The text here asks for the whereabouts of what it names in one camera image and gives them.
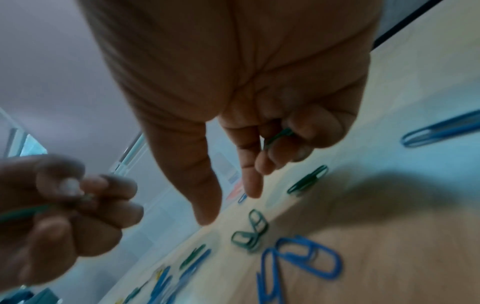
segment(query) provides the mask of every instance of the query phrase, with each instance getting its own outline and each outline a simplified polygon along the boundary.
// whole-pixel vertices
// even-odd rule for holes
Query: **table surface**
[[[372,51],[359,117],[339,144],[269,176],[261,199],[233,204],[162,260],[145,255],[102,304],[173,273],[205,243],[211,256],[176,303],[255,303],[260,254],[231,244],[248,212],[270,222],[262,248],[300,234],[338,251],[335,281],[281,262],[290,303],[480,302],[480,133],[406,149],[408,131],[480,108],[480,2],[445,0]],[[314,168],[330,172],[304,196],[286,194]],[[145,304],[150,282],[130,303]]]

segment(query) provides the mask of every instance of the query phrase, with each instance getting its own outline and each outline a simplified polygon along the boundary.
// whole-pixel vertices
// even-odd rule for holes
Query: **palm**
[[[381,10],[381,0],[132,1],[105,14],[94,2],[82,0],[107,62],[158,164],[204,223],[221,199],[204,122],[219,117],[247,194],[260,196],[263,175],[353,123]],[[297,137],[261,152],[260,136],[283,127]]]

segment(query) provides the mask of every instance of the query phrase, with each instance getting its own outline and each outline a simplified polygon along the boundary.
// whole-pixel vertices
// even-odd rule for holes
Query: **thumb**
[[[174,117],[140,121],[157,164],[190,201],[197,222],[212,223],[220,212],[222,190],[208,155],[205,123]]]

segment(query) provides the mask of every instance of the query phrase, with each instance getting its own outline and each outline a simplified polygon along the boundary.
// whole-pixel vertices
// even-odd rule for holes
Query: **wooden table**
[[[480,108],[480,1],[445,0],[372,51],[358,120],[332,148],[268,177],[261,199],[225,210],[158,261],[150,252],[105,296],[115,303],[161,264],[178,269],[193,248],[212,255],[176,303],[256,303],[260,252],[233,246],[248,212],[270,222],[262,247],[301,234],[337,250],[336,281],[280,263],[289,303],[479,303],[480,133],[406,149],[408,131]],[[286,189],[326,164],[306,195]],[[145,304],[155,282],[131,303]]]

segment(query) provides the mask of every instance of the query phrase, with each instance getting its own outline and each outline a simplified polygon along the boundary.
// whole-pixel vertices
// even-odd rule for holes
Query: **hand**
[[[338,142],[359,110],[381,0],[79,0],[166,177],[200,224],[220,210],[205,122],[237,145],[245,191]],[[261,137],[290,127],[261,151]]]
[[[53,280],[79,256],[110,251],[143,208],[129,202],[137,185],[116,176],[84,178],[84,165],[55,155],[0,162],[0,214],[50,204],[34,218],[0,223],[0,290]],[[91,199],[81,200],[83,193]]]

